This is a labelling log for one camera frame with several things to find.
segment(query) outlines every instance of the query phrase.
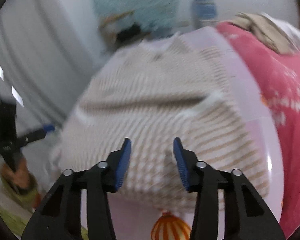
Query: pink bedsheet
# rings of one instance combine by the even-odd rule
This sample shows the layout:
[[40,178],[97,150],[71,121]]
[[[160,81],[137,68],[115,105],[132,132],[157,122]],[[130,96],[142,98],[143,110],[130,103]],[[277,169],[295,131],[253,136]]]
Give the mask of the pink bedsheet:
[[245,61],[271,109],[284,166],[280,225],[288,238],[300,225],[300,53],[276,54],[253,34],[226,22],[217,29]]

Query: white curtain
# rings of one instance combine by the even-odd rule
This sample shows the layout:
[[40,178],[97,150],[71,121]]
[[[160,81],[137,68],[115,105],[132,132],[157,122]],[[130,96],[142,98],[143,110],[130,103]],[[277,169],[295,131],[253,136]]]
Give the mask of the white curtain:
[[39,122],[61,125],[93,75],[93,61],[57,0],[7,0],[0,66]]

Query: bed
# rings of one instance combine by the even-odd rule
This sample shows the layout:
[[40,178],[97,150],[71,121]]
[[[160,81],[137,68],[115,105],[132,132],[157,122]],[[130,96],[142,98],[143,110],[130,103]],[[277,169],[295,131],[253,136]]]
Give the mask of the bed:
[[[281,202],[283,198],[283,166],[281,149],[277,132],[267,106],[263,104],[262,95],[254,78],[245,63],[234,52],[226,40],[212,27],[206,27],[184,35],[184,39],[194,48],[204,49],[218,46],[222,52],[223,64],[226,66],[231,80],[235,97],[239,103],[246,128],[250,131],[259,153],[266,159],[270,177],[270,192],[265,198],[267,205],[279,221],[281,216]],[[155,41],[155,47],[160,47],[168,40]],[[129,48],[121,49],[110,59],[99,75],[105,75],[120,61],[124,60]],[[148,239],[152,226],[160,217],[158,209],[109,196],[114,230],[118,239]],[[87,226],[86,220],[86,192],[82,194],[82,225]],[[176,214],[189,225],[193,222],[193,213]],[[218,239],[224,236],[224,212],[219,213]]]
[[217,29],[245,61],[272,111],[284,165],[280,225],[288,238],[300,225],[300,53],[279,55],[227,22]]

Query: orange striped ornament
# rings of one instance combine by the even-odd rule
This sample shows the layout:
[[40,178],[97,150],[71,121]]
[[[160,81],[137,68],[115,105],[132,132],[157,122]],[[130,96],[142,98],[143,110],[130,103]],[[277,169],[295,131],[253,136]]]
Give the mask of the orange striped ornament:
[[151,240],[189,240],[190,232],[182,219],[164,212],[152,228]]

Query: metal screw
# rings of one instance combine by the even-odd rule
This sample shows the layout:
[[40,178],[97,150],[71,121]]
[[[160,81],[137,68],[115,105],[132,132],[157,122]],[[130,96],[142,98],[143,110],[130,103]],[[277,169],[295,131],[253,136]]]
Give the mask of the metal screw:
[[242,175],[242,171],[239,170],[239,169],[234,169],[234,170],[232,171],[232,174],[233,174],[234,176],[241,176],[241,175]]
[[205,168],[205,167],[207,167],[207,164],[205,162],[197,162],[195,165],[198,168]]
[[107,162],[99,162],[98,167],[101,169],[105,169],[106,167],[108,167],[108,163]]
[[65,175],[65,176],[70,176],[72,173],[73,173],[73,170],[71,170],[71,169],[66,169],[66,170],[63,171],[62,174]]

